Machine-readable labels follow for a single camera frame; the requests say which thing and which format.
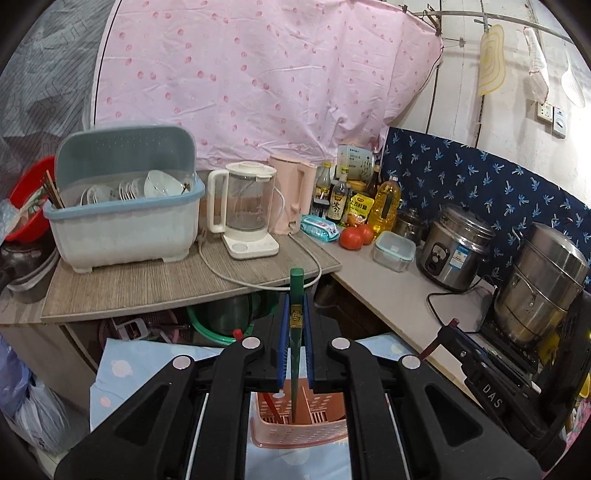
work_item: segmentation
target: seasoning packet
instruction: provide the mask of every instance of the seasoning packet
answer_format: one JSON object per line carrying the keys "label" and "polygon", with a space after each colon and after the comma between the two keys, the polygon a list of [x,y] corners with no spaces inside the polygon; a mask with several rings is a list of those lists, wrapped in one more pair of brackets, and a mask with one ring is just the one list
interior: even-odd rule
{"label": "seasoning packet", "polygon": [[334,222],[316,215],[302,215],[301,230],[323,242],[331,242],[339,237],[339,229]]}
{"label": "seasoning packet", "polygon": [[371,207],[374,205],[374,199],[364,195],[363,193],[356,193],[351,196],[343,218],[340,220],[341,226],[356,226],[366,223],[368,220]]}

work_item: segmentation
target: pink electric kettle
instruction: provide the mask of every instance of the pink electric kettle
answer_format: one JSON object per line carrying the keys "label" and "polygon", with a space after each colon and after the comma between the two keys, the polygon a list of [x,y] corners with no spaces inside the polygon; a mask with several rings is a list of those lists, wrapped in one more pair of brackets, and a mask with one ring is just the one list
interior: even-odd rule
{"label": "pink electric kettle", "polygon": [[277,218],[271,233],[287,235],[300,229],[302,215],[310,213],[310,202],[316,181],[316,166],[305,160],[295,158],[269,158],[269,165],[277,170],[275,187],[283,195],[273,195],[271,218]]}

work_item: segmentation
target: white countertop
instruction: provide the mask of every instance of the white countertop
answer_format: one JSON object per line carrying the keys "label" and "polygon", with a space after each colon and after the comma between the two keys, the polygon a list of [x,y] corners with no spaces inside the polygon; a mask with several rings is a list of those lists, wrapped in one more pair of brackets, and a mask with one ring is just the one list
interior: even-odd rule
{"label": "white countertop", "polygon": [[[352,252],[341,248],[337,242],[319,244],[343,264],[340,271],[332,274],[334,278],[412,348],[421,352],[434,340],[440,325],[427,304],[427,295],[444,290],[428,281],[418,271],[416,263],[406,272],[397,273],[373,260],[373,245]],[[457,318],[462,330],[473,331],[491,303],[492,291],[492,286],[481,281],[467,294],[433,297],[431,302],[443,323]],[[478,343],[483,343],[479,335],[475,337]],[[464,385],[466,376],[460,362],[452,354],[440,346],[428,360],[472,396]]]}

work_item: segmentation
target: pink basket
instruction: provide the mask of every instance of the pink basket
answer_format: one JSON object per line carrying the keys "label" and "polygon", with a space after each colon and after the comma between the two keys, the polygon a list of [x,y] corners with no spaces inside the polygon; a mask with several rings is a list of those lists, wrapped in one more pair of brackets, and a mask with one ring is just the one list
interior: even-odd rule
{"label": "pink basket", "polygon": [[277,423],[262,393],[256,394],[256,413],[251,418],[252,441],[264,448],[300,448],[335,442],[347,436],[342,393],[315,395],[307,379],[300,378],[297,422],[291,420],[291,382],[285,381],[283,395],[271,395],[283,424]]}

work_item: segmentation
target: yellow cooking oil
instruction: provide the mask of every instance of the yellow cooking oil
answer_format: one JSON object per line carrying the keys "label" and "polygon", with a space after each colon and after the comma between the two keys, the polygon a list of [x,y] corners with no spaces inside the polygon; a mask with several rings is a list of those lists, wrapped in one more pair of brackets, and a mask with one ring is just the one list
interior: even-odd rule
{"label": "yellow cooking oil", "polygon": [[401,193],[396,175],[390,175],[390,179],[380,185],[368,218],[368,225],[375,232],[374,237],[394,226]]}

